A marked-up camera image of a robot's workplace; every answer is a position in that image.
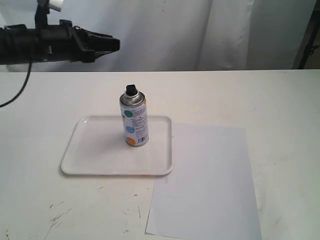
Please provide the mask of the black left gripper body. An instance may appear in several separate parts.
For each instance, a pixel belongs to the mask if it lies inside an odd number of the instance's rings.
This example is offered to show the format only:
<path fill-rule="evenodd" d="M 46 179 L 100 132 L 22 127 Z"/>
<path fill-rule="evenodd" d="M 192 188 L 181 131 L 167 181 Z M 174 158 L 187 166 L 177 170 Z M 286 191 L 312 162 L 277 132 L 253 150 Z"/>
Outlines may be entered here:
<path fill-rule="evenodd" d="M 95 50 L 89 47 L 90 33 L 70 20 L 48 25 L 40 30 L 37 40 L 37 58 L 41 62 L 95 62 Z"/>

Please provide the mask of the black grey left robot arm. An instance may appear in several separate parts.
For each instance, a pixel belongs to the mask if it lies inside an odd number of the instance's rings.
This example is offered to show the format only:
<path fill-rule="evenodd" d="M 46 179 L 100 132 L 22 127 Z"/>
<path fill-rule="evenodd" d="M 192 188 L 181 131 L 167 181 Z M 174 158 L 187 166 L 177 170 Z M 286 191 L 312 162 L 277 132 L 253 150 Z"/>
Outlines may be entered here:
<path fill-rule="evenodd" d="M 70 20 L 47 25 L 41 30 L 24 24 L 10 25 L 0 30 L 1 65 L 44 62 L 93 63 L 98 58 L 120 50 L 121 41 L 74 26 Z"/>

